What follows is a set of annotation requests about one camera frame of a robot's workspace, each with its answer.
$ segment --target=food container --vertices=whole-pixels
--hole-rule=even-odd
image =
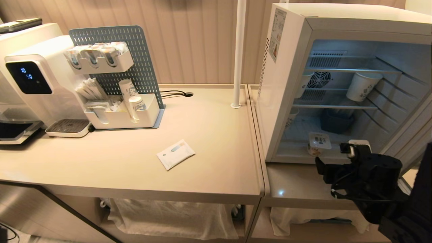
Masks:
[[[308,153],[312,156],[320,156],[324,150],[331,149],[330,137],[325,133],[310,132]]]
[[[342,134],[349,129],[354,122],[354,116],[351,114],[349,117],[345,113],[334,112],[333,109],[324,109],[321,114],[321,129],[336,134]]]

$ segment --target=mini fridge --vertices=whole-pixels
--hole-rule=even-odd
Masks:
[[[387,6],[274,3],[256,104],[266,162],[314,163],[322,138],[319,157],[339,164],[350,140],[391,156],[426,145],[431,30],[431,16]]]

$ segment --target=paper cup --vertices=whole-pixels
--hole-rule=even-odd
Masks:
[[[129,114],[134,118],[133,110],[130,108],[129,98],[133,96],[139,95],[135,86],[130,79],[123,79],[118,82],[118,86],[120,87],[121,95],[123,96],[123,103],[126,106],[126,109],[129,111]]]
[[[295,108],[295,107],[291,108],[291,111],[289,111],[288,120],[286,121],[286,124],[285,124],[285,130],[288,130],[288,128],[291,126],[292,122],[294,121],[294,119],[298,113],[299,113],[298,108]]]
[[[300,98],[303,93],[305,92],[306,87],[308,86],[309,80],[311,80],[312,75],[314,75],[314,72],[304,72],[302,76],[302,80],[300,81],[300,87],[297,90],[297,93],[295,94],[295,98]]]
[[[146,105],[143,98],[139,95],[129,98],[129,104],[134,111],[143,111],[146,109]]]
[[[346,97],[353,101],[361,102],[366,99],[375,85],[382,79],[381,74],[355,73]]]
[[[129,98],[129,113],[133,118],[133,122],[137,123],[140,119],[136,111],[143,111],[146,109],[146,105],[141,96],[133,96]]]

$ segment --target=fridge shelf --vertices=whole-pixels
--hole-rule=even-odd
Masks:
[[[305,71],[396,74],[398,77],[402,74],[400,70],[375,57],[325,55],[310,56]]]
[[[347,163],[346,154],[340,153],[339,144],[346,143],[352,137],[349,130],[344,134],[335,134],[321,129],[319,117],[297,116],[291,126],[284,131],[279,148],[277,150],[275,162],[291,161],[292,163],[314,163],[315,157],[307,152],[309,143],[309,132],[319,132],[328,134],[331,142],[331,150],[325,150],[320,157],[331,160],[334,163]]]
[[[377,110],[374,105],[361,105],[346,97],[348,89],[306,89],[303,95],[294,100],[293,107],[296,108],[319,108],[319,109],[356,109]]]

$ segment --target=coffee machine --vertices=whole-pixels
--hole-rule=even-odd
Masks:
[[[85,77],[76,75],[63,55],[72,47],[71,38],[62,35],[4,58],[9,83],[47,127],[63,119],[87,119],[86,101],[75,92]]]
[[[60,35],[56,23],[0,35],[0,144],[21,144],[44,125],[10,84],[5,56]]]

